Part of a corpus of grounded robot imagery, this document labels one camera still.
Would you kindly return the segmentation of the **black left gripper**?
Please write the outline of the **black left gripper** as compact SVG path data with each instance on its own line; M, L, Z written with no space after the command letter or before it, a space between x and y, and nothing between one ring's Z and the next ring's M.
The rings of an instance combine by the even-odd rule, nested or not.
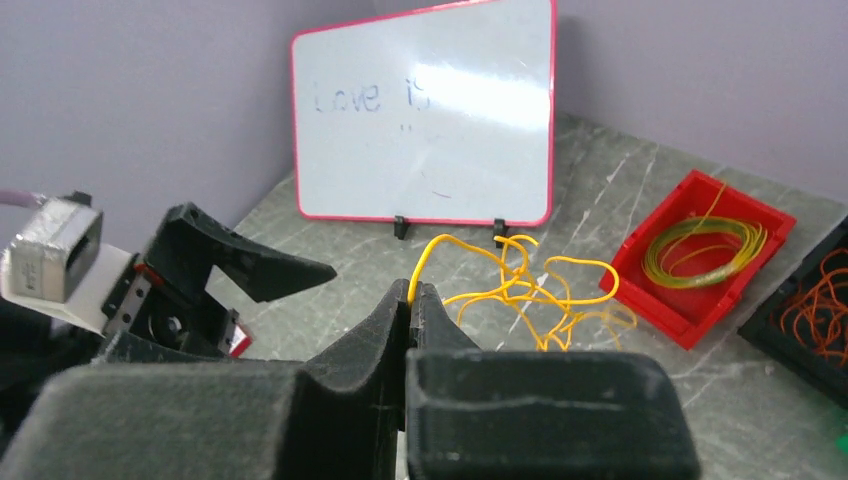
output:
M243 323L236 310L223 307L206 292L213 267L256 303L278 300L336 277L332 266L248 239L192 202L173 206L143 251L142 263L137 254L130 257L102 304L106 324L99 359L108 363L237 359L229 355L229 346L235 326ZM180 304L171 291L193 305Z

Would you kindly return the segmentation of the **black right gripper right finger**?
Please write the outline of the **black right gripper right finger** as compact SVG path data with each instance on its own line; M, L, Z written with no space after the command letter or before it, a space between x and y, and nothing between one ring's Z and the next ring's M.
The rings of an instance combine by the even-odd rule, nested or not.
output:
M407 469L414 479L697 479L675 387L619 351L484 350L434 286L410 307Z

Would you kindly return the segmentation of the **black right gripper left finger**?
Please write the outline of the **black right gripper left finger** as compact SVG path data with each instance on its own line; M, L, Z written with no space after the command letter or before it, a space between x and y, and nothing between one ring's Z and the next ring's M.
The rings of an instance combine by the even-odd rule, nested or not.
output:
M5 479L392 479L409 284L304 361L128 362L50 379Z

